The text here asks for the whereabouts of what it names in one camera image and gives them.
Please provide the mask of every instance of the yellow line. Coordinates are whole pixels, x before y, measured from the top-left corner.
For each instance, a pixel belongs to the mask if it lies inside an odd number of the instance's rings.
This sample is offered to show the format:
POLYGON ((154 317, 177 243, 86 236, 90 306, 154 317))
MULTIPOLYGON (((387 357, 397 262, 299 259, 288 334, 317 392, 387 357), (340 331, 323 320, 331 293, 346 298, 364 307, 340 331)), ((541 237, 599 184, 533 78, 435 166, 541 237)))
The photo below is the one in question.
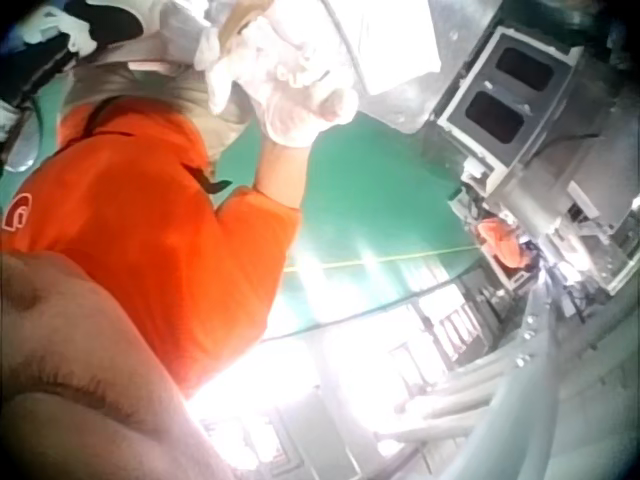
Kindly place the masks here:
MULTIPOLYGON (((477 250, 477 246, 469 246, 469 247, 457 247, 457 248, 449 248, 447 250, 433 250, 431 252, 420 252, 420 253, 410 253, 407 255, 394 255, 392 257, 382 257, 382 258, 372 258, 367 260, 350 260, 348 262, 336 262, 336 263, 324 263, 320 265, 320 268, 323 270, 329 270, 333 268, 344 268, 344 267, 354 267, 358 265, 366 265, 367 263, 386 263, 386 262, 397 262, 400 260, 411 260, 414 258, 423 258, 423 257, 433 257, 436 255, 445 255, 447 253, 456 253, 456 252, 465 252, 470 250, 477 250)), ((295 273, 300 269, 298 267, 287 267, 284 269, 284 273, 295 273)))

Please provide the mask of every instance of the orange object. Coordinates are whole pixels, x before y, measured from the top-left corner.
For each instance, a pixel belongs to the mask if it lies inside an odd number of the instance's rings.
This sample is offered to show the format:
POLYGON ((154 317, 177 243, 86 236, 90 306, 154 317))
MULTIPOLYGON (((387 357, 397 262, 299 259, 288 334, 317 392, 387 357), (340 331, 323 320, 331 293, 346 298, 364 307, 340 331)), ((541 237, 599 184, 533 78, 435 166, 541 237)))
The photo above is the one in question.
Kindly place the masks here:
POLYGON ((513 229, 498 217, 483 220, 476 227, 492 253, 509 268, 524 268, 531 261, 518 243, 513 229))
POLYGON ((77 263, 188 396, 264 333, 300 214, 249 188, 216 211, 185 169, 207 166, 197 130, 160 102, 121 99, 74 143, 91 112, 64 119, 68 146, 18 192, 2 249, 77 263))

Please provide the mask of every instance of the rectangular opening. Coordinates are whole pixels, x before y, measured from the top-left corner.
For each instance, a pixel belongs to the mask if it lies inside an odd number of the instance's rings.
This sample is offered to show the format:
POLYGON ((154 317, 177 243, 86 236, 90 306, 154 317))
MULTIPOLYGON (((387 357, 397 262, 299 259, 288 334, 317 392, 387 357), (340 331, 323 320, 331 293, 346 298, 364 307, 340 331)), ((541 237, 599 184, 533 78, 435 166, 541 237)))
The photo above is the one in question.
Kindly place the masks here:
POLYGON ((496 68, 536 92, 543 92, 553 78, 553 68, 513 47, 505 48, 496 68))
POLYGON ((524 117, 486 92, 478 92, 465 112, 467 118, 502 144, 513 142, 524 117))

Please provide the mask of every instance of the work glove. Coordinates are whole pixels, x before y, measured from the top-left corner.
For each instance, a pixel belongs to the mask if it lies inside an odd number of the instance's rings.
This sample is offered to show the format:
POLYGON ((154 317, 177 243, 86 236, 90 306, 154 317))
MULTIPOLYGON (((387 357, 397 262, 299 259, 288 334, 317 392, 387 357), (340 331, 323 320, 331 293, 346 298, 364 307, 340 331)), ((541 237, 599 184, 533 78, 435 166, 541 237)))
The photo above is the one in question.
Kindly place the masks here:
POLYGON ((214 114, 224 110, 237 82, 262 130, 284 146, 309 147, 319 133, 353 120, 358 109, 350 71, 311 47, 287 43, 264 16, 222 47, 215 28, 205 31, 194 65, 205 72, 214 114))

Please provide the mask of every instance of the forearm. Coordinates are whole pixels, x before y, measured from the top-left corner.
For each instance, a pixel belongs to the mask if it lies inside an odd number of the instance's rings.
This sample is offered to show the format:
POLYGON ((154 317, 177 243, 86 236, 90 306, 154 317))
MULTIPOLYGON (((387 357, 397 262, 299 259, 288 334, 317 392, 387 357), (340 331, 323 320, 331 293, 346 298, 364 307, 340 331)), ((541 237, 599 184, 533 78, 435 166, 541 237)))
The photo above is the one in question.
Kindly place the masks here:
POLYGON ((256 172, 255 189, 290 208, 302 204, 311 147, 290 148, 265 138, 256 172))

